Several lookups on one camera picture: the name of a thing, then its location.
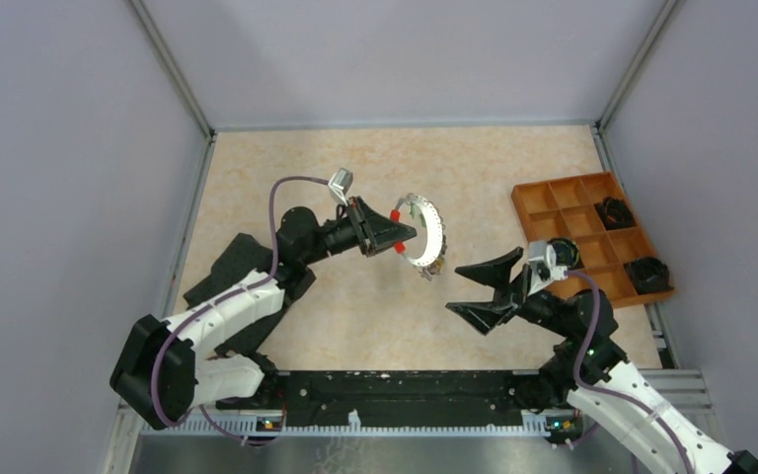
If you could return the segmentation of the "keyring with coloured keys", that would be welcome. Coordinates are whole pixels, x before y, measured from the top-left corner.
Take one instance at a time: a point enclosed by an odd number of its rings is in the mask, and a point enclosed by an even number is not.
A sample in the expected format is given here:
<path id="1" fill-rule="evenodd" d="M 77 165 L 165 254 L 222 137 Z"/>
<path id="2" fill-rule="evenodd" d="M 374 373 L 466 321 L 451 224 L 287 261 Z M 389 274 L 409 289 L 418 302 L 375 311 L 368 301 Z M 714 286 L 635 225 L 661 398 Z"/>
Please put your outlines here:
<path id="1" fill-rule="evenodd" d="M 445 224 L 438 207 L 428 198 L 409 193 L 400 197 L 390 213 L 394 223 L 400 223 L 407 213 L 416 231 L 422 231 L 424 243 L 420 252 L 412 253 L 403 241 L 394 244 L 395 252 L 400 255 L 418 274 L 427 281 L 438 277 L 445 264 L 447 237 Z"/>

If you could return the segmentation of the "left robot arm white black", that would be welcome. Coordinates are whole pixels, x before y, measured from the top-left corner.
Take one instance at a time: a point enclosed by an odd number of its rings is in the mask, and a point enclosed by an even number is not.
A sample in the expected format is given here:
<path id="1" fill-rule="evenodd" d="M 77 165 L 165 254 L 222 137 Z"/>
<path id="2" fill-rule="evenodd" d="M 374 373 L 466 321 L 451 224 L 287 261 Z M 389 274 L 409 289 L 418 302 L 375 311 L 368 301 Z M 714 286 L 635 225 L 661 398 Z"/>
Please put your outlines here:
<path id="1" fill-rule="evenodd" d="M 259 348 L 315 282 L 312 265 L 353 249 L 374 257 L 415 237 L 397 212 L 382 215 L 361 197 L 348 198 L 325 222 L 305 206 L 292 207 L 276 224 L 270 247 L 238 234 L 186 293 L 186 311 L 138 319 L 110 387 L 158 430 L 225 399 L 264 408 L 275 399 L 277 383 Z"/>

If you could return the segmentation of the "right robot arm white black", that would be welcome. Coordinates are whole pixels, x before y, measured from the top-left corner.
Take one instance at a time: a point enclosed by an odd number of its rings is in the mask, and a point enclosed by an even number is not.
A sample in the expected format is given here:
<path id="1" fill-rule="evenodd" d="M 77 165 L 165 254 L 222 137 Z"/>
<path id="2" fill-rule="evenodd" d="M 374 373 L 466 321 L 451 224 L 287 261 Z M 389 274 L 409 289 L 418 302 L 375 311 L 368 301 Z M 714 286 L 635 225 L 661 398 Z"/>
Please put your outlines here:
<path id="1" fill-rule="evenodd" d="M 567 238 L 534 241 L 457 275 L 493 290 L 484 302 L 446 307 L 486 335 L 521 318 L 563 337 L 532 388 L 516 393 L 526 407 L 570 407 L 593 420 L 652 473 L 758 473 L 748 450 L 731 450 L 676 409 L 611 338 L 611 302 L 580 268 Z"/>

